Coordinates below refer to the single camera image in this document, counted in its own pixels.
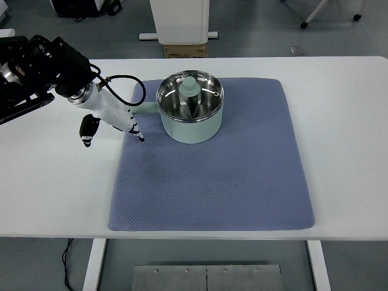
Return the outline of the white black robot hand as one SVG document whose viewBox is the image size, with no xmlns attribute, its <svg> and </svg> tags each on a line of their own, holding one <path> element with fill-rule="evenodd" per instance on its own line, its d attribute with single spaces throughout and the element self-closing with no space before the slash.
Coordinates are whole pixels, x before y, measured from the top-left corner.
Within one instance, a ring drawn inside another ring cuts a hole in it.
<svg viewBox="0 0 388 291">
<path fill-rule="evenodd" d="M 122 132 L 129 132 L 144 141 L 144 136 L 133 116 L 131 108 L 119 101 L 106 89 L 97 88 L 95 83 L 68 98 L 68 101 L 80 109 L 87 109 L 79 129 L 79 136 L 85 145 L 90 147 L 101 121 Z"/>
</svg>

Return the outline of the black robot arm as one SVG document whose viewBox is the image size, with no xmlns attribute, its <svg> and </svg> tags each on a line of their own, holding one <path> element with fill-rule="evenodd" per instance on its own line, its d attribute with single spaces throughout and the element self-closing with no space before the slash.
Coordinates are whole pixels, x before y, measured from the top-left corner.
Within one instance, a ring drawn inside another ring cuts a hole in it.
<svg viewBox="0 0 388 291">
<path fill-rule="evenodd" d="M 1 38 L 1 124 L 54 100 L 69 98 L 96 78 L 89 59 L 62 38 Z"/>
</svg>

